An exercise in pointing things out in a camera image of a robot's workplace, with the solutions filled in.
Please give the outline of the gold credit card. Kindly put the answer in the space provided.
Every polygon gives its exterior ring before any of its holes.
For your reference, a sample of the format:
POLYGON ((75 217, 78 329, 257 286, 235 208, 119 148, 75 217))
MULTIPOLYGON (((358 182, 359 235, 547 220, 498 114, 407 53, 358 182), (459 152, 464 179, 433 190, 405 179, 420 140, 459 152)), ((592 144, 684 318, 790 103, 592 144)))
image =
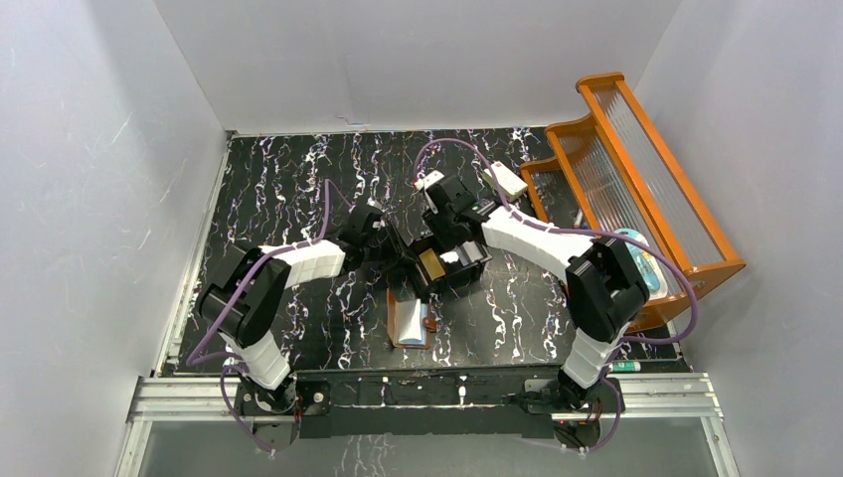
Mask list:
POLYGON ((439 255, 429 248, 420 254, 421 265, 431 281, 442 278, 446 275, 439 255))

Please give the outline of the black card tray box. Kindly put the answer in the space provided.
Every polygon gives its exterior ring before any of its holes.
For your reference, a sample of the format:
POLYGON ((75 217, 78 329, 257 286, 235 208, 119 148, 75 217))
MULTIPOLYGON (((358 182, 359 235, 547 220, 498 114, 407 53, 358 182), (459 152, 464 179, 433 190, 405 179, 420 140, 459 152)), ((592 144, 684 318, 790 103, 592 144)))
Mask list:
POLYGON ((486 264, 491 260, 492 255, 487 246, 482 243, 474 241, 480 250, 483 252, 483 259, 468 266, 462 266, 458 263, 442 262, 445 268, 446 275, 437 280, 431 281, 426 275, 420 260, 420 254, 425 250, 432 248, 438 255, 453 250, 445 250, 435 239, 434 236, 428 235, 414 240, 410 244, 410 250, 415 255, 417 261, 415 264, 415 274, 413 275, 414 288, 420 298, 426 298, 432 293, 441 293, 445 289, 457 289, 468 286, 478 281, 485 270, 486 264))

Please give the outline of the orange leather card holder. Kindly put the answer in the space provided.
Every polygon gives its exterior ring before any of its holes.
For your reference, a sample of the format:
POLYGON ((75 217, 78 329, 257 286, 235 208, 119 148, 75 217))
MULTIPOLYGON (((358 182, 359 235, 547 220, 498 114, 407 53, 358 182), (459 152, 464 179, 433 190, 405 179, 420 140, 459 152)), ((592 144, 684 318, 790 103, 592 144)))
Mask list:
POLYGON ((417 298, 399 300, 387 290, 387 334, 394 348, 426 350, 435 333, 436 322, 426 303, 417 298))

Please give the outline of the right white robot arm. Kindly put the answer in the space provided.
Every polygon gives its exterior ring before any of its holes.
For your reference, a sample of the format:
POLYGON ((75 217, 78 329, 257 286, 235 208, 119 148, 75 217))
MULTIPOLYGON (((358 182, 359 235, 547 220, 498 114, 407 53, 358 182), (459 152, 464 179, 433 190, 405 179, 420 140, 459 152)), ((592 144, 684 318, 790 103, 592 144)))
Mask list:
POLYGON ((568 293, 577 334, 560 371, 560 397, 573 411, 599 397, 598 380, 649 289, 619 235, 561 233, 498 197, 480 198, 452 175, 433 171, 414 183, 427 203, 422 218, 444 253, 482 248, 515 254, 555 275, 568 293))

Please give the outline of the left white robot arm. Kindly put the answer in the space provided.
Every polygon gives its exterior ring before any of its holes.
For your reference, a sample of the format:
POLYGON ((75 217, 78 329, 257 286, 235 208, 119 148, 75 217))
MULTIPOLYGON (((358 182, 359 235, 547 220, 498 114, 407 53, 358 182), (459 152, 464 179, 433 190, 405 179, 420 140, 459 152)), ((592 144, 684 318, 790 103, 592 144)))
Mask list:
POLYGON ((339 226, 318 238, 280 246, 236 244, 197 300, 196 311, 240 358, 258 400, 273 413, 292 409, 292 368, 271 333, 285 290, 332 279, 371 265, 384 272, 412 262, 396 227, 375 206, 355 206, 339 226))

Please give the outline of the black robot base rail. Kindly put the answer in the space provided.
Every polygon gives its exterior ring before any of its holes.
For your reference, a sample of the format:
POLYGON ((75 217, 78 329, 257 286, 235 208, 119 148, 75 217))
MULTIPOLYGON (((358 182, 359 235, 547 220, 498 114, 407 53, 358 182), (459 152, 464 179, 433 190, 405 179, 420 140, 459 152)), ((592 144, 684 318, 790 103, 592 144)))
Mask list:
POLYGON ((285 403, 240 382, 237 413, 261 437, 288 424, 300 438, 362 434, 520 434, 551 437, 593 417, 593 401, 567 395, 555 365, 300 371, 285 403))

